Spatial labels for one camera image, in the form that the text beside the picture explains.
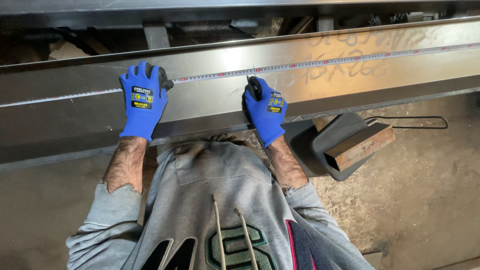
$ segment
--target person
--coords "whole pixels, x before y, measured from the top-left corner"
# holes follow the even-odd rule
[[[280,127],[287,102],[256,77],[245,103],[271,162],[231,138],[173,146],[157,157],[139,225],[145,148],[173,87],[158,66],[147,77],[145,65],[120,77],[127,123],[84,224],[66,241],[68,269],[372,269],[290,152]]]

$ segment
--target glove label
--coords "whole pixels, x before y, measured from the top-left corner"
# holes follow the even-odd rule
[[[281,107],[274,107],[274,106],[267,106],[267,112],[281,113],[282,108]]]
[[[146,89],[139,86],[132,86],[132,101],[133,108],[152,109],[153,90]]]
[[[280,93],[275,93],[275,92],[271,92],[271,93],[272,93],[271,98],[283,98],[282,94],[280,94]]]

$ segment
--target dusty floor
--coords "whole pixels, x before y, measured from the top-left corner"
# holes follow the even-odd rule
[[[475,97],[361,115],[443,115],[450,128],[396,130],[396,141],[346,181],[313,179],[324,207],[356,247],[382,250],[382,269],[388,270],[430,270],[480,256],[480,110]],[[325,123],[317,120],[319,126]],[[103,155],[0,172],[0,269],[65,268],[65,239],[85,219],[109,159]]]

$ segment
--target measuring tape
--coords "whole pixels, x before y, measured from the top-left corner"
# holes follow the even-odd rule
[[[350,57],[334,58],[334,59],[328,59],[328,60],[318,60],[318,61],[300,62],[295,64],[283,64],[283,65],[268,66],[268,67],[261,67],[261,68],[251,68],[251,69],[219,72],[219,73],[173,79],[172,81],[174,84],[181,84],[181,83],[187,83],[187,82],[206,81],[206,80],[229,78],[229,77],[242,76],[242,75],[261,74],[261,73],[268,73],[268,72],[294,70],[294,69],[300,69],[300,68],[321,67],[321,66],[329,66],[329,65],[344,64],[344,63],[355,63],[355,62],[362,62],[362,61],[369,61],[369,60],[389,59],[389,58],[396,58],[396,57],[431,54],[431,53],[456,51],[456,50],[464,50],[464,49],[476,49],[476,48],[480,48],[480,42],[462,44],[462,45],[444,46],[444,47],[434,47],[434,48],[427,48],[427,49],[402,50],[402,51],[394,51],[394,52],[386,52],[386,53],[368,54],[368,55],[362,55],[362,56],[350,56]],[[51,97],[51,98],[40,98],[40,99],[32,99],[32,100],[26,100],[26,101],[18,101],[13,103],[0,104],[0,108],[32,104],[32,103],[40,103],[40,102],[60,100],[60,99],[103,95],[103,94],[115,93],[115,92],[122,92],[122,89],[115,88],[115,89],[109,89],[109,90],[93,91],[93,92],[79,93],[79,94],[72,94],[72,95],[65,95],[65,96],[58,96],[58,97]]]

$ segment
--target glove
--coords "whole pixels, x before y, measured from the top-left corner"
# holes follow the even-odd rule
[[[245,103],[253,125],[265,148],[285,130],[280,127],[287,111],[282,95],[268,86],[264,79],[250,77],[245,86]]]
[[[146,66],[151,70],[150,78],[145,72]],[[129,67],[128,73],[122,74],[120,80],[125,91],[127,114],[127,123],[120,137],[138,136],[152,141],[153,129],[162,117],[167,104],[167,90],[173,87],[173,82],[167,79],[163,68],[152,67],[145,61],[140,62],[138,68]]]

